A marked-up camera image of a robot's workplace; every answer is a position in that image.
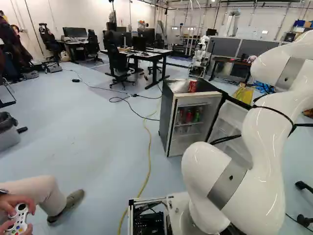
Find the gray metal band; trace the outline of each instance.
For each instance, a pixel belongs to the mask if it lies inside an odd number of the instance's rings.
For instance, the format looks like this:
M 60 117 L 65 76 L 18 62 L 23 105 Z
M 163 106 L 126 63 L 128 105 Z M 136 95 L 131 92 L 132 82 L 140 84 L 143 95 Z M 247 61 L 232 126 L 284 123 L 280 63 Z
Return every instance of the gray metal band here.
M 275 87 L 280 91 L 287 91 L 297 78 L 305 59 L 290 57 L 286 63 L 284 70 L 279 76 Z
M 208 193 L 207 198 L 221 210 L 241 184 L 246 172 L 247 168 L 231 160 Z

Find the person's leg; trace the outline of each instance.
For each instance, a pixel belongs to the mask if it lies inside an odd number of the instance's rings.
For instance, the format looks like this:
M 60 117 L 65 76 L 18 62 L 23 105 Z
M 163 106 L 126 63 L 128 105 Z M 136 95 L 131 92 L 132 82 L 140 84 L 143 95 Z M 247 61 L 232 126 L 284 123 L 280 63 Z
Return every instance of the person's leg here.
M 53 176 L 39 176 L 0 183 L 0 188 L 12 194 L 33 199 L 49 216 L 58 215 L 66 206 L 67 198 L 60 192 Z
M 38 176 L 18 181 L 0 183 L 0 188 L 9 193 L 32 198 L 48 215 L 47 221 L 52 224 L 63 214 L 71 210 L 84 198 L 85 192 L 80 189 L 65 197 L 59 190 L 53 176 Z

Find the yellow cable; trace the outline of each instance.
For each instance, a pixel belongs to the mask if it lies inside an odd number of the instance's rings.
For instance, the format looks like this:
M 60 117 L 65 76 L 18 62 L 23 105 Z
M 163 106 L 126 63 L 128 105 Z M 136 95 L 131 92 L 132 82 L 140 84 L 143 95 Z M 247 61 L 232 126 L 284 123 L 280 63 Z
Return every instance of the yellow cable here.
M 147 115 L 147 116 L 144 118 L 144 120 L 143 120 L 143 127 L 148 131 L 148 133 L 149 133 L 149 139 L 150 139 L 150 140 L 149 140 L 149 147 L 148 147 L 149 171 L 148 171 L 148 173 L 147 173 L 146 179 L 145 179 L 145 181 L 144 181 L 144 183 L 143 183 L 143 185 L 142 185 L 142 187 L 141 187 L 141 189 L 140 189 L 140 191 L 139 191 L 139 193 L 138 193 L 138 195 L 137 195 L 136 198 L 139 198 L 139 197 L 141 196 L 143 190 L 145 189 L 145 187 L 146 187 L 146 185 L 147 185 L 147 183 L 148 183 L 148 181 L 149 181 L 150 174 L 151 174 L 151 155 L 150 155 L 150 149 L 151 149 L 152 135 L 151 135 L 150 130 L 149 130 L 149 129 L 147 128 L 147 126 L 146 126 L 146 121 L 147 121 L 146 118 L 153 116 L 153 115 L 157 112 L 157 109 L 158 109 L 158 107 L 159 107 L 159 105 L 160 105 L 160 102 L 161 102 L 161 99 L 160 99 L 160 101 L 159 101 L 158 104 L 157 104 L 156 110 L 155 110 L 153 113 Z M 118 232 L 117 232 L 118 235 L 121 235 L 122 224 L 123 224 L 123 221 L 124 221 L 124 218 L 125 218 L 126 213 L 127 213 L 127 209 L 124 211 L 124 213 L 123 213 L 123 215 L 122 215 L 122 218 L 121 218 L 121 220 L 119 221 Z

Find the dark jacket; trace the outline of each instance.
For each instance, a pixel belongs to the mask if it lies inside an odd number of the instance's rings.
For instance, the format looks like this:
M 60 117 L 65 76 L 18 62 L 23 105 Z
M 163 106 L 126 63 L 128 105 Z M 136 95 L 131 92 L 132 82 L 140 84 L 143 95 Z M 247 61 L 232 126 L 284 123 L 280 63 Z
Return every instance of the dark jacket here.
M 19 36 L 15 34 L 11 25 L 1 16 L 0 38 L 5 44 L 4 50 L 12 53 L 15 63 L 19 63 L 22 67 L 29 67 L 29 61 L 33 57 L 21 44 Z

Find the game controller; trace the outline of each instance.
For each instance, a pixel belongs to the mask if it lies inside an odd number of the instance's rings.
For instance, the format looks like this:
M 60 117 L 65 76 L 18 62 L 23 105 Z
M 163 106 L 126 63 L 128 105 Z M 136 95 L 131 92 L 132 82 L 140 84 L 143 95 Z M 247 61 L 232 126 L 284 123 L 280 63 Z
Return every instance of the game controller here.
M 28 215 L 28 206 L 25 203 L 19 203 L 15 207 L 16 215 L 8 216 L 9 219 L 15 219 L 14 225 L 5 230 L 5 235 L 19 235 L 27 230 L 26 217 Z

